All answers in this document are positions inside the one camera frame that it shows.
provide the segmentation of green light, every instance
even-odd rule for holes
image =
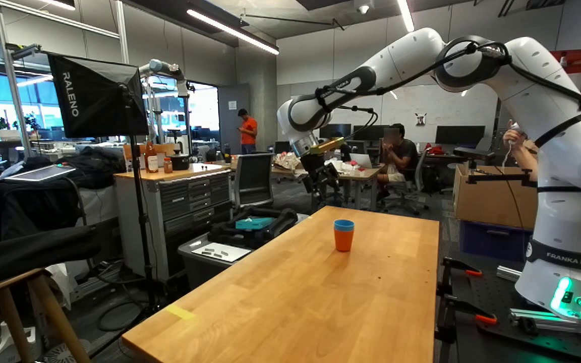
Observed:
[[[558,281],[556,291],[554,291],[553,301],[550,301],[553,311],[560,311],[560,298],[564,297],[568,286],[570,286],[570,279],[564,276]]]

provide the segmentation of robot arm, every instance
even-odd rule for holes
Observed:
[[[155,75],[166,75],[178,81],[178,96],[187,96],[187,81],[181,72],[181,67],[175,63],[164,63],[158,58],[151,58],[146,65],[138,67],[138,72],[143,79],[155,76]]]
[[[314,94],[282,103],[277,114],[281,131],[296,153],[307,153],[316,144],[310,131],[327,125],[335,106],[383,94],[422,75],[445,90],[488,85],[534,139],[539,207],[517,291],[553,313],[581,318],[581,93],[537,40],[464,37],[443,42],[435,31],[422,29]]]

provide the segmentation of red cup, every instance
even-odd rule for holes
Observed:
[[[354,223],[350,219],[335,219],[335,223],[332,223],[335,250],[339,250],[339,253],[350,250],[353,230],[354,230]]]

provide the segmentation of cabinet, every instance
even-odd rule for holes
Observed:
[[[143,242],[130,173],[114,175],[114,193],[122,260],[143,276]],[[152,279],[168,283],[185,272],[178,247],[208,231],[212,222],[230,218],[230,169],[191,166],[190,171],[143,173],[141,196]]]

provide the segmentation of person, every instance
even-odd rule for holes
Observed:
[[[389,196],[389,181],[404,181],[414,177],[417,152],[415,144],[412,139],[405,139],[405,128],[401,124],[389,125],[386,137],[378,139],[377,152],[377,199],[381,202]]]
[[[537,181],[537,146],[520,129],[505,129],[502,142],[511,148],[511,158],[517,159],[520,169],[531,173],[531,181]]]
[[[238,117],[242,119],[242,125],[238,128],[242,153],[253,153],[258,124],[246,108],[240,108]]]

